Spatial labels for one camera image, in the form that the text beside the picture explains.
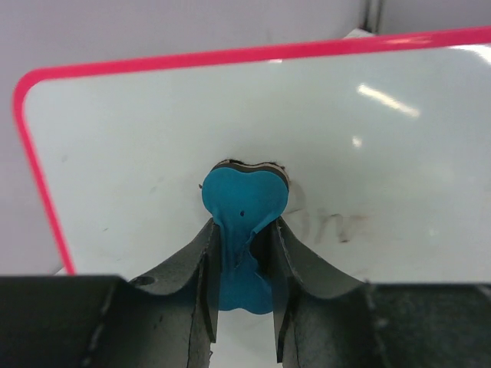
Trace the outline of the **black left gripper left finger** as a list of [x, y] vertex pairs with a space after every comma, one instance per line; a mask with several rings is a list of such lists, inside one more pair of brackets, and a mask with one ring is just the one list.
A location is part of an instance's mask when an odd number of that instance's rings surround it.
[[220, 230], [155, 268], [1, 279], [3, 367], [207, 367], [216, 341]]

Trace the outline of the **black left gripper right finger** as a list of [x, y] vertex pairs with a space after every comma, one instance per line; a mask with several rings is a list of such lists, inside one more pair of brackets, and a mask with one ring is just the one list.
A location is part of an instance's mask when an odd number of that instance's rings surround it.
[[488, 284], [359, 281], [269, 226], [276, 355], [284, 367], [488, 367]]

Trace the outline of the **blue bone-shaped eraser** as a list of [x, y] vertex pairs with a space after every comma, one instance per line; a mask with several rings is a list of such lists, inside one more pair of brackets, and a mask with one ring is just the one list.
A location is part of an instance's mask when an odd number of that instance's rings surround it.
[[285, 168], [274, 162], [225, 159], [207, 174], [201, 193], [205, 209], [220, 230], [219, 309], [270, 313], [271, 283], [251, 245], [285, 211], [289, 195]]

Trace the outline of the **pink framed whiteboard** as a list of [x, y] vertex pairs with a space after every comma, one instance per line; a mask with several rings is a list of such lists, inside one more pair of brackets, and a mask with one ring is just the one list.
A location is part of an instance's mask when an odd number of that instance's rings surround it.
[[[236, 159], [285, 168], [276, 220], [345, 274], [490, 286], [487, 27], [37, 69], [12, 107], [61, 255], [51, 276], [160, 265], [214, 223], [201, 185]], [[270, 225], [251, 250], [272, 286]], [[218, 300], [207, 367], [284, 367], [273, 302]]]

